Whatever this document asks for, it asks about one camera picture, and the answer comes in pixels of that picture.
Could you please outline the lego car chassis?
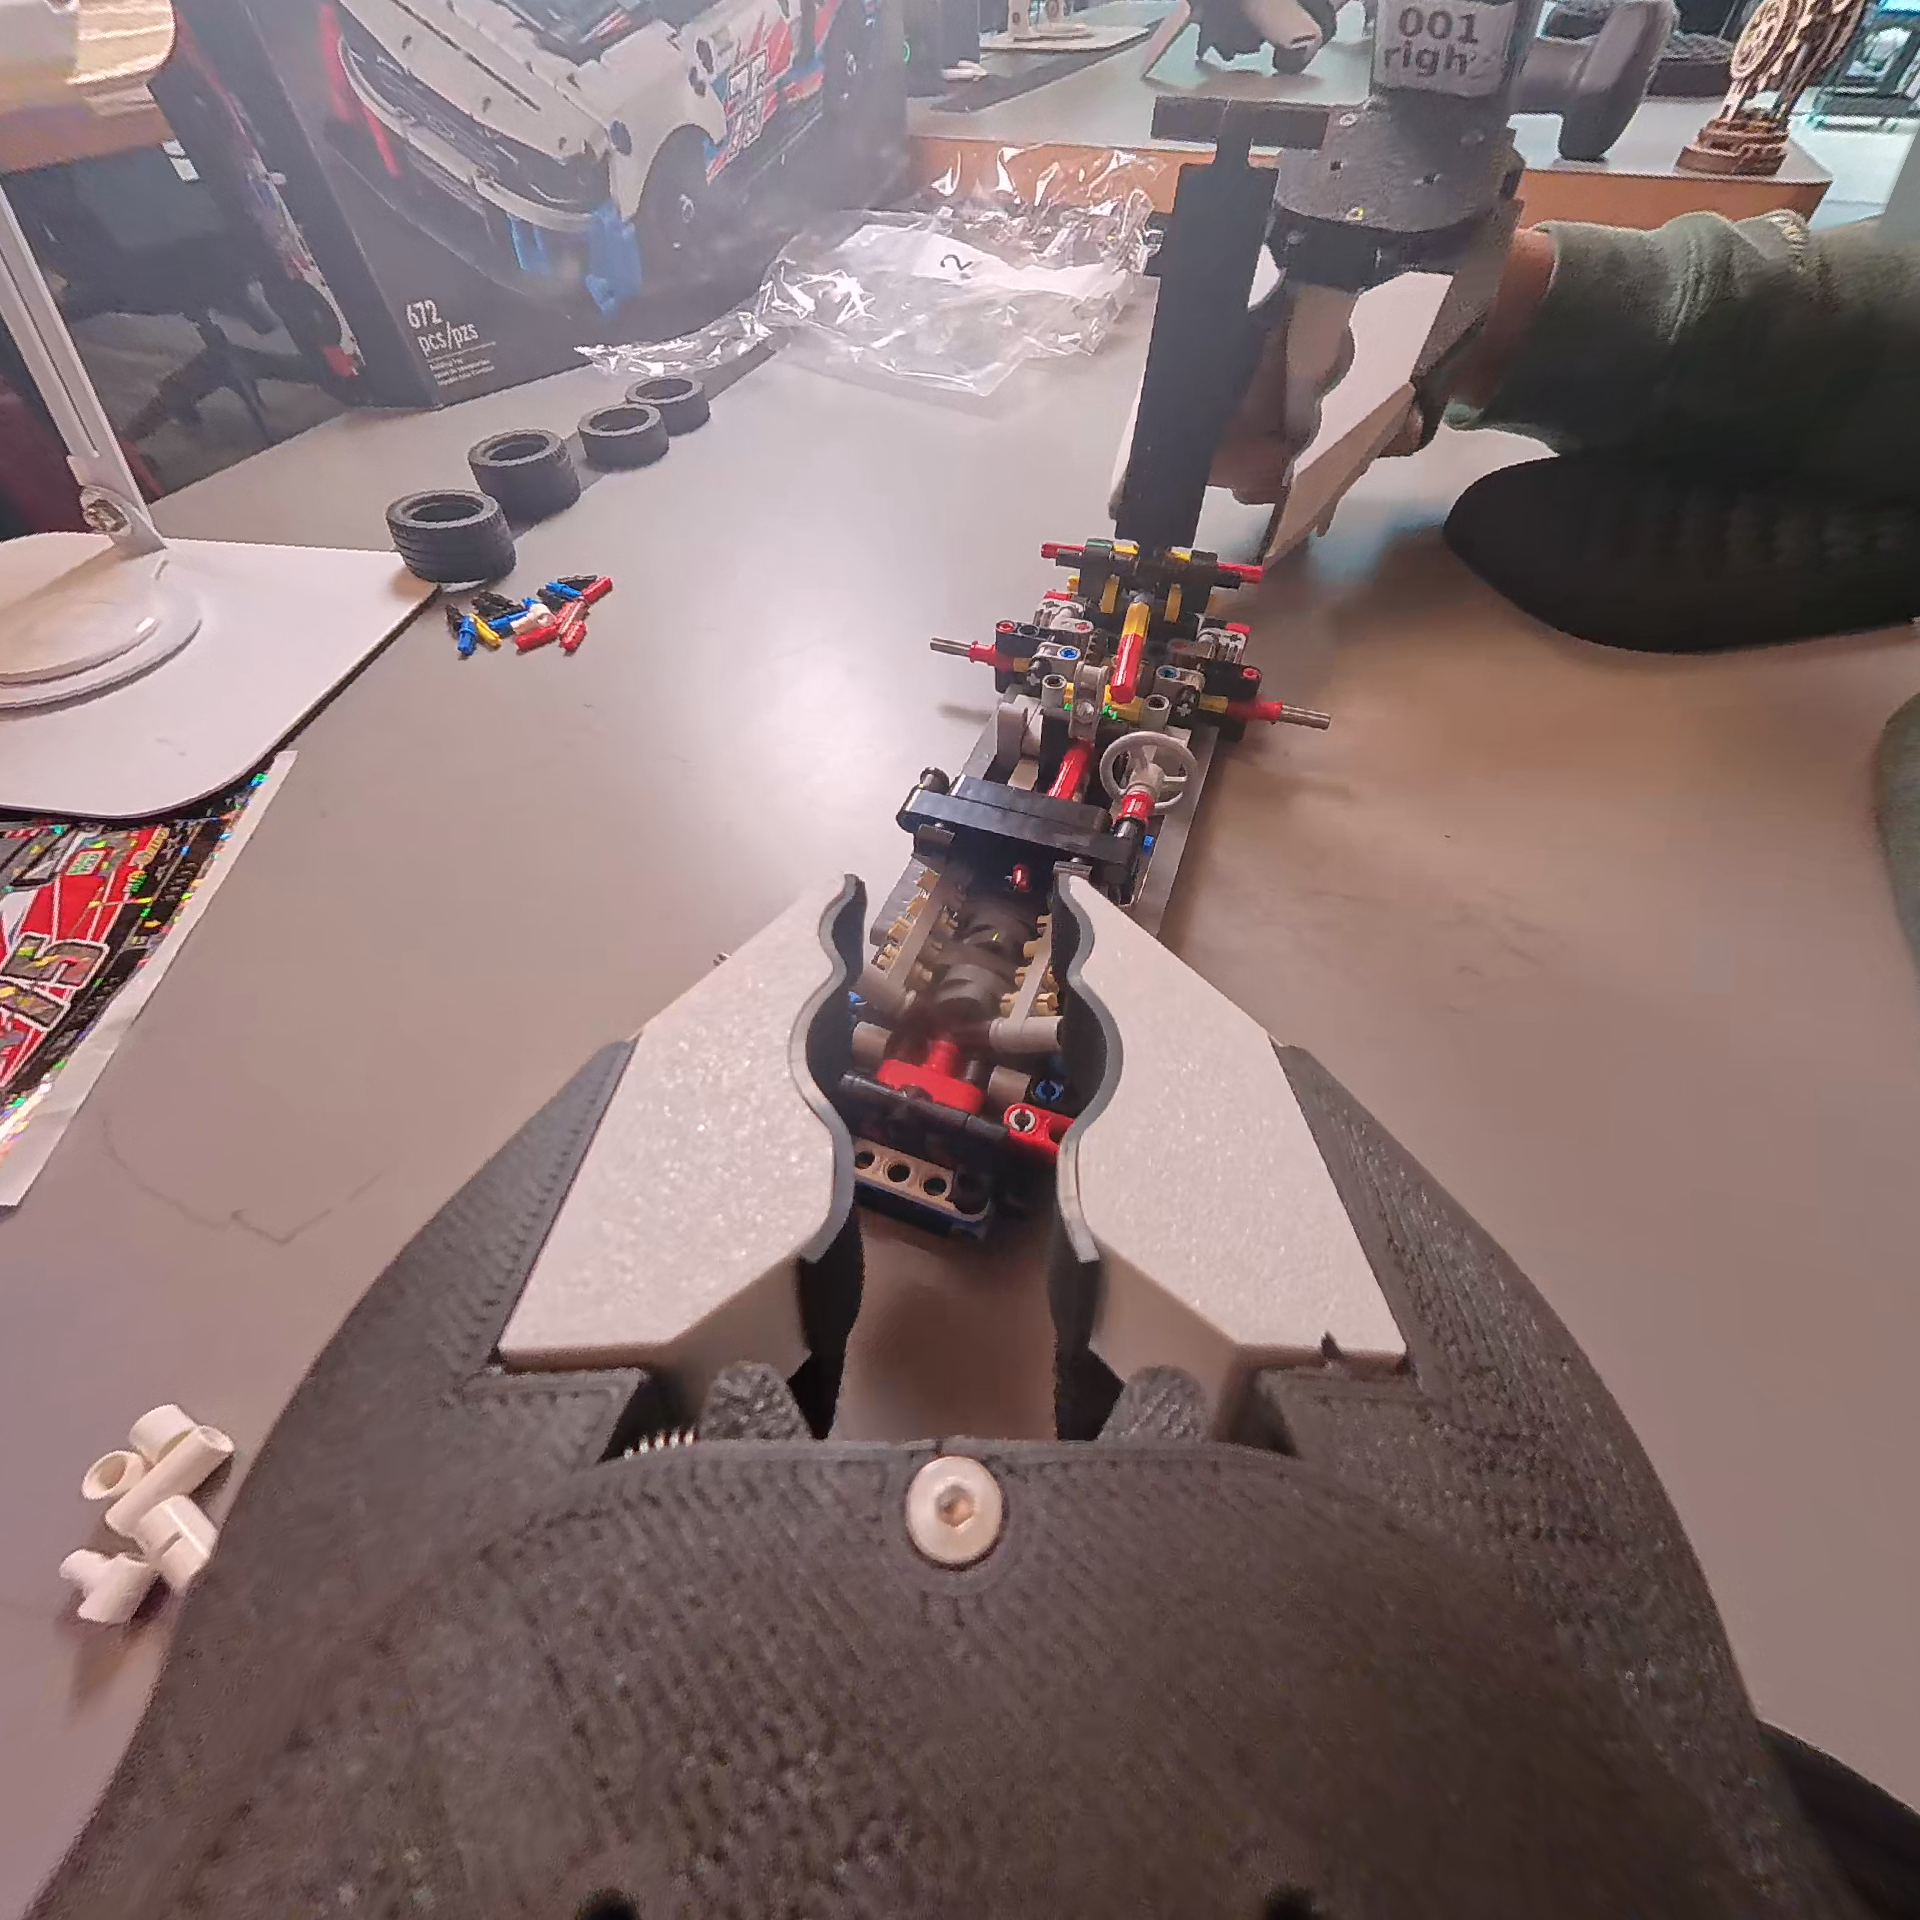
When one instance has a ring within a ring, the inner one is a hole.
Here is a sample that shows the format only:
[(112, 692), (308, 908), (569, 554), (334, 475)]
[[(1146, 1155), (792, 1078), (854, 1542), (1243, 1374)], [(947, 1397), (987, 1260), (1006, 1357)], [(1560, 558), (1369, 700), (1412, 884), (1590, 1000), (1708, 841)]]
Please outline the lego car chassis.
[(992, 675), (965, 768), (925, 768), (910, 840), (849, 995), (836, 1092), (854, 1201), (915, 1230), (986, 1240), (1022, 1214), (1086, 1104), (1052, 960), (1058, 881), (1089, 881), (1156, 930), (1217, 750), (1248, 730), (1329, 730), (1265, 696), (1227, 604), (1265, 565), (1133, 540), (1044, 541), (1060, 582), (987, 641), (939, 657)]

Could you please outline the wooden side table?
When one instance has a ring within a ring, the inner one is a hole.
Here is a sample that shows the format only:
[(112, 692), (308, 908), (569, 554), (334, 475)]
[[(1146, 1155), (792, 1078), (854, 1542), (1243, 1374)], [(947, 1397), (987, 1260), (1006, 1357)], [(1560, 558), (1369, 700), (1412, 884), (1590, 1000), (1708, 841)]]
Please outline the wooden side table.
[[(1229, 98), (1345, 105), (1365, 97), (1369, 40), (1361, 6), (1346, 6), (1334, 40), (1298, 78), (1275, 75), (1265, 59), (1213, 65), (1198, 54), (1195, 27), (1184, 27), (1160, 62), (1149, 36), (1102, 57), (997, 54), (994, 81), (968, 82), (949, 101), (915, 101), (905, 110), (913, 138), (974, 138), (1000, 145), (1152, 152), (1204, 157), (1194, 145), (1154, 138), (1164, 98)], [(1789, 145), (1772, 179), (1701, 176), (1675, 166), (1678, 153), (1713, 117), (1708, 102), (1645, 101), (1603, 160), (1571, 160), (1557, 148), (1560, 124), (1521, 115), (1514, 134), (1524, 165), (1522, 204), (1531, 221), (1573, 219), (1651, 229), (1685, 210), (1742, 219), (1772, 208), (1812, 214), (1829, 196), (1830, 173)]]

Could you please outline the person's green clothing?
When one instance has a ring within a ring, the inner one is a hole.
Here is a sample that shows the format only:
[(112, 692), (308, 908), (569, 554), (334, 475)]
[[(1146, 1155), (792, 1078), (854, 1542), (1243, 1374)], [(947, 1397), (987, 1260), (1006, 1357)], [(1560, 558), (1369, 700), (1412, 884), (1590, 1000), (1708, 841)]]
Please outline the person's green clothing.
[(1896, 916), (1910, 960), (1918, 960), (1918, 723), (1920, 700), (1910, 696), (1890, 716), (1872, 768), (1875, 825)]

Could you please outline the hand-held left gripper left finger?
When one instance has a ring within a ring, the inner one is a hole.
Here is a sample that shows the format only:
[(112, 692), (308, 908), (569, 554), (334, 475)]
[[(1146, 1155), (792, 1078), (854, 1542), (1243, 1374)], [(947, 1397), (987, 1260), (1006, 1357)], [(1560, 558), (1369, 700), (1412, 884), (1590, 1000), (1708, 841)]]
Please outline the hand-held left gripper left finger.
[(852, 1209), (852, 1144), (809, 1060), (849, 1034), (867, 893), (814, 877), (638, 1034), (499, 1337), (518, 1371), (721, 1374), (812, 1356), (802, 1270)]

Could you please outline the brown wooden model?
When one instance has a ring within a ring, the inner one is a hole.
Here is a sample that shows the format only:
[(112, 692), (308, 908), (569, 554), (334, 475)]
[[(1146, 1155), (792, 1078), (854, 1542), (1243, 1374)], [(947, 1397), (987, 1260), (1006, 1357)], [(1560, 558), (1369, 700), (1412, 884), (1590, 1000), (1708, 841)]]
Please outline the brown wooden model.
[(1777, 176), (1795, 102), (1846, 53), (1864, 14), (1865, 2), (1752, 6), (1721, 107), (1678, 153), (1675, 166), (1701, 176)]

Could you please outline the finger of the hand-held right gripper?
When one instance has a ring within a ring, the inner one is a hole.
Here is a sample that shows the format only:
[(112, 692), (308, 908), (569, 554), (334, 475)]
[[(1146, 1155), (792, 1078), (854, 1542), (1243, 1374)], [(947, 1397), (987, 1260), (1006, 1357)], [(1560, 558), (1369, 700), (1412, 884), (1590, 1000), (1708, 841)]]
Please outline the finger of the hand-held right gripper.
[(1260, 354), (1248, 320), (1275, 171), (1246, 152), (1184, 166), (1154, 254), (1160, 299), (1113, 494), (1122, 541), (1190, 541), (1217, 445)]
[(1254, 362), (1209, 469), (1213, 491), (1265, 510), (1260, 562), (1331, 529), (1358, 480), (1414, 433), (1418, 365), (1451, 282), (1402, 274), (1348, 296), (1270, 296)]

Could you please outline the shiny lego sticker sheet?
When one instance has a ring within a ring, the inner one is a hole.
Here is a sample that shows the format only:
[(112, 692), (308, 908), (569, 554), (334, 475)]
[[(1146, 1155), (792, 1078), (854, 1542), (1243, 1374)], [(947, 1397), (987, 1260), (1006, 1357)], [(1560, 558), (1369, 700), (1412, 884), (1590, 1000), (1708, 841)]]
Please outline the shiny lego sticker sheet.
[(5, 819), (3, 1212), (16, 1212), (298, 755), (147, 822)]

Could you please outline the person's right forearm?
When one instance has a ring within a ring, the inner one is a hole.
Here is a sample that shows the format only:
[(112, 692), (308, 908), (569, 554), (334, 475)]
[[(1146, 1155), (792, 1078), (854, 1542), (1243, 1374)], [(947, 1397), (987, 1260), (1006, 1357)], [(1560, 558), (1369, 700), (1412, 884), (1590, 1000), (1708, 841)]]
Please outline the person's right forearm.
[(1450, 554), (1549, 630), (1713, 657), (1918, 612), (1916, 248), (1774, 210), (1542, 225), (1553, 288), (1460, 430), (1547, 454), (1486, 473)]

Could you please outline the white desk lamp stand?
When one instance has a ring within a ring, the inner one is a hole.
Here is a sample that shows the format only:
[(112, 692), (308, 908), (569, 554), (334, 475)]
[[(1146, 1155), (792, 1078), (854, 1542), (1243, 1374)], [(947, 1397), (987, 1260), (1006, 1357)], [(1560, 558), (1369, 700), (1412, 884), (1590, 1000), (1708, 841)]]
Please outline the white desk lamp stand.
[(3, 808), (145, 820), (228, 789), (429, 595), (395, 558), (169, 540), (10, 204), (3, 306), (81, 488), (83, 534), (3, 556)]

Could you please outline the person's right hand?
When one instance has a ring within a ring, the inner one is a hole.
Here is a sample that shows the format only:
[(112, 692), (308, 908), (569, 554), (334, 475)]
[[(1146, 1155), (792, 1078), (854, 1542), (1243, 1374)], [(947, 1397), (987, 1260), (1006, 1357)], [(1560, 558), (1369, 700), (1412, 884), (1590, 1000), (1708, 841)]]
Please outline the person's right hand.
[(1424, 449), (1435, 437), (1450, 408), (1476, 414), (1497, 396), (1546, 304), (1553, 273), (1553, 234), (1517, 229), (1478, 310), (1412, 386), (1410, 449)]

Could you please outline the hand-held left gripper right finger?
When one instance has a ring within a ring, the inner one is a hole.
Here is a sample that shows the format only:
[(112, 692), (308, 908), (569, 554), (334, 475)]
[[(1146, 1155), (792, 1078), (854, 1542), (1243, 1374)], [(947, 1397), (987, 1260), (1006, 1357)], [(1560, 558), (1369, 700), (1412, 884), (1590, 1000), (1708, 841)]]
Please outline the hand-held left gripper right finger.
[(1097, 1433), (1170, 1369), (1229, 1433), (1267, 1369), (1392, 1376), (1408, 1356), (1283, 1049), (1089, 877), (1053, 889), (1069, 1091), (1049, 1315), (1053, 1425)]

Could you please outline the clear plastic bag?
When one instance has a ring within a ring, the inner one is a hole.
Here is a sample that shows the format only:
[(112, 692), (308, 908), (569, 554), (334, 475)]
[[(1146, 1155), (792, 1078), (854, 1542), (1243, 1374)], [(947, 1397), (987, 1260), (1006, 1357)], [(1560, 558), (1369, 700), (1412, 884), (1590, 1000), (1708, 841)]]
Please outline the clear plastic bag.
[(689, 377), (723, 394), (792, 346), (794, 326), (768, 318), (758, 299), (737, 304), (707, 325), (652, 342), (585, 342), (572, 352), (622, 382)]
[(1152, 249), (1140, 198), (868, 210), (789, 240), (753, 318), (817, 370), (987, 401), (1033, 364), (1094, 354)]
[(1184, 163), (1164, 152), (915, 134), (910, 206), (965, 235), (1046, 260), (1139, 264), (1170, 213)]

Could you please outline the pile of coloured lego pins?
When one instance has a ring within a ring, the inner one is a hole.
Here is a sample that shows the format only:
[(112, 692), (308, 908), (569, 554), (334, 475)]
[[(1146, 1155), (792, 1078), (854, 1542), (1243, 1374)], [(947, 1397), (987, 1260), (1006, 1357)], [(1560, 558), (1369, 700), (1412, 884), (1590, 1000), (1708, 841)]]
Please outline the pile of coloured lego pins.
[(528, 657), (558, 646), (574, 657), (585, 645), (592, 610), (613, 595), (605, 573), (562, 573), (530, 595), (482, 590), (444, 606), (444, 625), (459, 659), (482, 651)]

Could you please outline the black lego set box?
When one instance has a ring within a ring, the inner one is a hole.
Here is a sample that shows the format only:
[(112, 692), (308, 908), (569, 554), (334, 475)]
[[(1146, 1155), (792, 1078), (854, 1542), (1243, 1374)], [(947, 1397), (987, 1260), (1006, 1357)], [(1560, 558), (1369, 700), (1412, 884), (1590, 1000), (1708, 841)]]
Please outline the black lego set box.
[(902, 6), (270, 2), (196, 26), (369, 369), (444, 404), (693, 331), (905, 169)]

